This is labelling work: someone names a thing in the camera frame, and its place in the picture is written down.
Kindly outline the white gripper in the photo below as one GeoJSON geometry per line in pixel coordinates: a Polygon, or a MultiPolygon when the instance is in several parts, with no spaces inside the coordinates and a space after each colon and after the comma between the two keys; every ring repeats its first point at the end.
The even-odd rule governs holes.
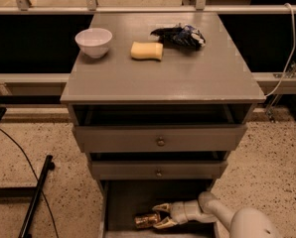
{"type": "Polygon", "coordinates": [[[153,225],[156,229],[166,229],[174,226],[175,224],[185,224],[190,221],[198,221],[201,223],[213,223],[217,219],[209,213],[204,213],[199,206],[198,201],[178,201],[172,204],[162,203],[152,207],[156,212],[170,212],[170,217],[166,217],[160,222],[153,225]]]}

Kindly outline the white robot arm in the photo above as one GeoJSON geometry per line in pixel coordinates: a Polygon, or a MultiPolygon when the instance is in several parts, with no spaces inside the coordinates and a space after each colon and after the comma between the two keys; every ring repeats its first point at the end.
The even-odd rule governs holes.
{"type": "Polygon", "coordinates": [[[229,238],[283,238],[262,211],[244,207],[233,212],[209,191],[201,192],[195,200],[155,205],[153,210],[168,213],[167,217],[153,225],[156,229],[170,228],[189,221],[219,221],[229,232],[229,238]]]}

